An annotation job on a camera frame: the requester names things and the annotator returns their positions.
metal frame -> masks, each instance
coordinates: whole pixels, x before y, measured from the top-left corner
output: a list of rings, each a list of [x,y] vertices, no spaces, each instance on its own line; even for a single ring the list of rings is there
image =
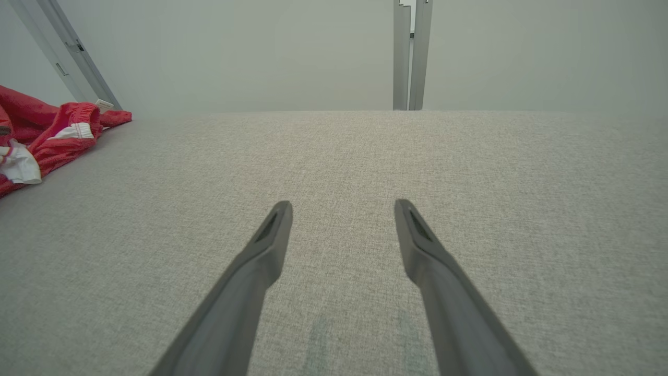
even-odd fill
[[[102,99],[122,109],[56,0],[9,0],[78,102]]]
[[[424,84],[427,76],[429,34],[432,29],[432,5],[434,0],[417,0],[415,5],[415,37],[413,39],[413,69],[408,109],[421,110]]]
[[[408,109],[408,66],[410,62],[411,7],[395,0],[394,7],[394,96],[395,110]]]

white fabric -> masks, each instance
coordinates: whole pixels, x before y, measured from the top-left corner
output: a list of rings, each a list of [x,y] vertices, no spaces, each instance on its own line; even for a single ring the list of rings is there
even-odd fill
[[[0,174],[6,176],[12,183],[41,183],[41,172],[35,157],[24,144],[15,139],[11,139],[9,144],[13,148],[11,152],[9,147],[0,147],[0,155],[6,155],[4,163],[0,164]]]
[[[93,132],[90,131],[90,124],[86,122],[73,123],[70,126],[63,128],[55,136],[49,137],[49,140],[63,139],[63,138],[94,138]]]

fabric texture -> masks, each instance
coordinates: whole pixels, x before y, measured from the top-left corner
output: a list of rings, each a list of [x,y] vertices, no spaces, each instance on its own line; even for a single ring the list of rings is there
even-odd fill
[[[249,375],[437,375],[410,199],[541,375],[668,373],[668,120],[138,120],[0,200],[0,373],[145,375],[288,199]]]
[[[0,86],[0,126],[9,134],[0,136],[3,166],[9,175],[0,175],[0,198],[25,183],[39,183],[39,178],[78,158],[94,146],[104,128],[131,121],[128,111],[107,111],[92,103],[65,103],[50,106],[36,98]],[[13,146],[19,142],[21,148]],[[27,158],[24,145],[33,157]]]

gray wall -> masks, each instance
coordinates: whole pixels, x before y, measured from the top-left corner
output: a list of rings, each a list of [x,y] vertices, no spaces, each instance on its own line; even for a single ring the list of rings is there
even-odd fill
[[[136,118],[392,109],[392,1],[59,4]]]
[[[60,106],[75,102],[7,0],[0,0],[0,85]]]
[[[666,0],[434,0],[427,110],[668,111]]]

